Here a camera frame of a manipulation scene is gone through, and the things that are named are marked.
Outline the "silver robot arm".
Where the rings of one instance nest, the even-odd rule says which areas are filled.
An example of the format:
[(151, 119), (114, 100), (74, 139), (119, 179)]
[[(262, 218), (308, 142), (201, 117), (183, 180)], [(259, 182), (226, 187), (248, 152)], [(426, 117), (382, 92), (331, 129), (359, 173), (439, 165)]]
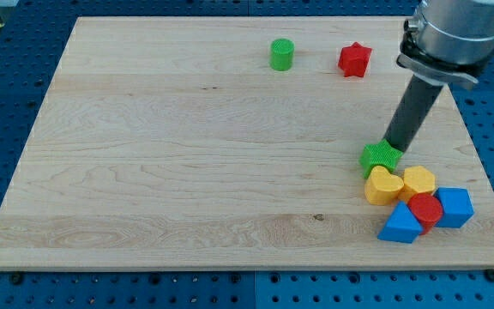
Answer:
[(422, 0), (404, 21), (397, 63), (433, 86), (472, 89), (494, 51), (494, 0)]

